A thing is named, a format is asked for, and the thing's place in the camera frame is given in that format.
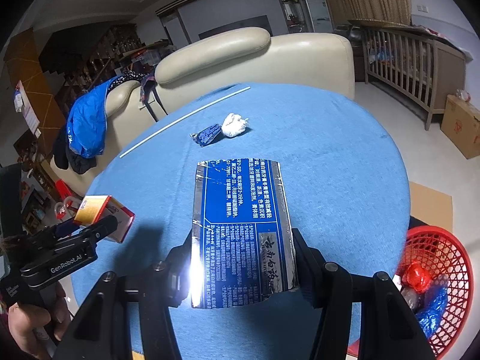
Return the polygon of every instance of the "sofa headrest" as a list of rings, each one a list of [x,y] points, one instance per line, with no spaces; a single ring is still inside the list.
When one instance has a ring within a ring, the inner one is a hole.
[[[135,88],[138,88],[140,83],[138,81],[125,81],[123,84],[115,87],[106,96],[105,100],[105,113],[106,117],[112,116],[126,102],[130,99],[130,95]]]
[[[240,28],[200,40],[163,59],[155,70],[159,84],[167,84],[201,69],[255,53],[270,45],[270,34],[258,27]]]

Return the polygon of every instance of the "white stick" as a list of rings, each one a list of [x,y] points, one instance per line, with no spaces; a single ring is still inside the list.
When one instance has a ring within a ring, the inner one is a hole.
[[[209,107],[210,105],[213,105],[213,104],[216,104],[216,103],[219,103],[221,102],[222,100],[225,100],[225,99],[228,99],[229,97],[232,97],[232,96],[235,96],[235,95],[238,95],[239,93],[242,93],[242,92],[245,92],[246,90],[249,90],[250,87],[246,87],[246,88],[243,88],[243,89],[240,89],[239,91],[236,91],[234,93],[230,93],[226,96],[223,96],[221,98],[219,98],[218,100],[215,100],[211,103],[208,103],[208,104],[205,104],[203,107],[200,107],[199,109],[196,109],[195,111],[192,111],[190,112],[189,114],[186,114],[185,116],[182,116],[180,119],[177,119],[173,122],[171,122],[170,124],[166,125],[165,127],[162,127],[160,130],[158,131],[155,131],[153,134],[149,135],[148,137],[146,137],[145,139],[141,140],[140,142],[138,142],[136,145],[134,145],[133,147],[131,147],[130,149],[128,149],[126,152],[124,152],[123,154],[120,154],[120,158],[123,158],[124,156],[126,156],[129,152],[132,152],[133,150],[135,150],[137,147],[139,147],[140,145],[144,144],[145,142],[147,142],[150,138],[153,138],[155,137],[155,135],[157,134],[160,134],[162,131],[165,131],[167,128],[169,127],[172,127],[174,124],[177,124],[178,122],[181,122],[182,120],[186,119],[187,117],[189,116],[192,116],[193,114],[196,114],[197,112]]]

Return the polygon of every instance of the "blue jacket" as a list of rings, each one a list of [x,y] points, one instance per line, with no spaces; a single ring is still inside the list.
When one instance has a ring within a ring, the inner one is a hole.
[[[84,158],[103,154],[107,117],[105,98],[114,77],[80,96],[70,110],[67,119],[67,135],[70,149]]]

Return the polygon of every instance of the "crumpled blue wrapper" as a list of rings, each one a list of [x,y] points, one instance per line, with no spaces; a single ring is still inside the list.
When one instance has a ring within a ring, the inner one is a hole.
[[[443,285],[431,286],[425,293],[425,307],[415,316],[427,338],[433,336],[440,327],[447,303],[447,287]]]
[[[197,144],[203,147],[211,143],[220,131],[222,131],[222,127],[215,123],[213,126],[204,128],[198,134],[190,134],[190,136]]]

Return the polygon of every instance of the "basket rim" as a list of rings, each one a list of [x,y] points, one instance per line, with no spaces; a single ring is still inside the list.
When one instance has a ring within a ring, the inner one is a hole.
[[[406,233],[406,241],[408,241],[412,237],[415,237],[423,233],[431,233],[433,235],[436,234],[436,235],[443,236],[446,239],[448,239],[453,245],[455,245],[455,247],[458,248],[460,250],[460,253],[462,254],[463,260],[465,261],[465,265],[466,265],[466,272],[469,275],[469,293],[471,293],[471,295],[468,297],[466,301],[466,308],[462,318],[462,322],[460,323],[460,326],[458,327],[457,332],[452,337],[452,340],[448,343],[445,349],[438,355],[437,360],[440,360],[448,352],[448,350],[453,346],[453,344],[455,344],[456,340],[458,339],[458,336],[460,335],[460,333],[462,333],[462,330],[465,326],[468,316],[470,315],[470,308],[472,305],[473,290],[474,290],[473,269],[472,269],[472,264],[470,262],[469,254],[467,253],[467,250],[465,249],[465,247],[458,240],[458,238],[455,237],[455,235],[450,233],[448,230],[445,230],[444,228],[441,228],[438,226],[431,226],[431,225],[422,225],[422,226],[413,227],[409,229],[408,232]]]

